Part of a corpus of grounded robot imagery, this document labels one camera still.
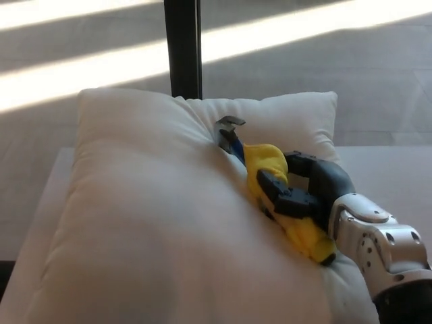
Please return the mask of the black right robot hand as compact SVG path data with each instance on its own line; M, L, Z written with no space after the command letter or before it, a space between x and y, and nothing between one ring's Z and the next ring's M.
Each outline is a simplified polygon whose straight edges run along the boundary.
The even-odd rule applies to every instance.
M258 170L256 179L270 201L270 210L294 219L310 217L318 228L328 232L334 202L355 192L350 176L334 162L299 151L285 153L283 157L290 173L308 178L308 188L292 187L270 171Z

